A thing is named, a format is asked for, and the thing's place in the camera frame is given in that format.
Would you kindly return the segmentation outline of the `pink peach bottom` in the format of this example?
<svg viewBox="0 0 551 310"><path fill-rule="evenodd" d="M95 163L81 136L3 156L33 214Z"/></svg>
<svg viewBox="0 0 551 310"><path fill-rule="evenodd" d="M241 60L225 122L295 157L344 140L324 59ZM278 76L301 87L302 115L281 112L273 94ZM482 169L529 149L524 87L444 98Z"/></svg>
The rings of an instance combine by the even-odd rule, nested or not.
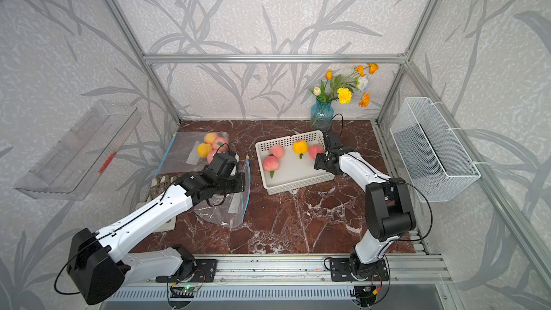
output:
<svg viewBox="0 0 551 310"><path fill-rule="evenodd" d="M228 140L222 136L218 136L218 138L212 142L212 149L217 153L224 153L228 148Z"/></svg>

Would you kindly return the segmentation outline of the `white plastic fruit basket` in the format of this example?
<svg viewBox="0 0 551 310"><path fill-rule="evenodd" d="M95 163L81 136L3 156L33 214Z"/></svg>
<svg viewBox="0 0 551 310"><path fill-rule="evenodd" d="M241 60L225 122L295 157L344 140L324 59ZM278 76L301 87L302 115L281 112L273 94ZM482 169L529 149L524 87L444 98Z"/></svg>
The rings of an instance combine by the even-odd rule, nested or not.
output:
<svg viewBox="0 0 551 310"><path fill-rule="evenodd" d="M308 152L302 158L294 152L293 144L299 140L304 140L309 146L320 145L322 148L325 147L321 131L284 136L255 144L262 183L268 194L274 195L334 179L333 174L324 170L314 169L315 159L312 159ZM271 148L275 145L280 145L284 148L284 155L279 162L280 167L274 172L274 176L272 177L271 173L263 168L263 161L268 157Z"/></svg>

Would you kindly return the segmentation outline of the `clear zip-top bag blue zipper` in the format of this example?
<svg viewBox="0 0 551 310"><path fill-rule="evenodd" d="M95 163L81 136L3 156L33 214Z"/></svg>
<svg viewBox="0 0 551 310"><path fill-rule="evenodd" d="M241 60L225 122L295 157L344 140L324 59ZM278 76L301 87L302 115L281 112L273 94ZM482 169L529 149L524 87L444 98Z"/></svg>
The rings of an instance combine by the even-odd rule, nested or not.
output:
<svg viewBox="0 0 551 310"><path fill-rule="evenodd" d="M229 140L227 132L214 132L218 136ZM201 171L208 163L207 158L199 158L197 147L204 143L206 134L208 132L204 131L177 131L174 133L156 174L167 175Z"/></svg>

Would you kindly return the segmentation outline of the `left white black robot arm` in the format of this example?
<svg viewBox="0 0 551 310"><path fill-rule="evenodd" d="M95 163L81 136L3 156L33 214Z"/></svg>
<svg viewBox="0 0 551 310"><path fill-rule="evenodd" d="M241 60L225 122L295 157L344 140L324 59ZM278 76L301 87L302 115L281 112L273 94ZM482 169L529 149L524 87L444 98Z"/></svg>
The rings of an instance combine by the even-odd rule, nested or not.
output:
<svg viewBox="0 0 551 310"><path fill-rule="evenodd" d="M133 249L168 220L213 196L243 192L245 173L238 162L235 152L216 154L201 172L176 179L142 208L96 232L84 228L74 234L63 271L86 304L100 304L121 287L147 279L175 283L192 278L199 266L181 245L148 253Z"/></svg>

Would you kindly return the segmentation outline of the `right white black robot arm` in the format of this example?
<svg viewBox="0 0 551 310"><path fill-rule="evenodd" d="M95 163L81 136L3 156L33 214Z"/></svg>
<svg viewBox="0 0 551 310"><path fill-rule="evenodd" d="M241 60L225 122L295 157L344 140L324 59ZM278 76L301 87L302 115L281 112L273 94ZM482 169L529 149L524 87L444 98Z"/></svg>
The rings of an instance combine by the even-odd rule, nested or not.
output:
<svg viewBox="0 0 551 310"><path fill-rule="evenodd" d="M364 190L367 231L349 258L330 258L332 281L388 281L385 253L416 227L407 182L391 178L343 145L340 134L324 134L325 152L317 154L314 168L347 175Z"/></svg>

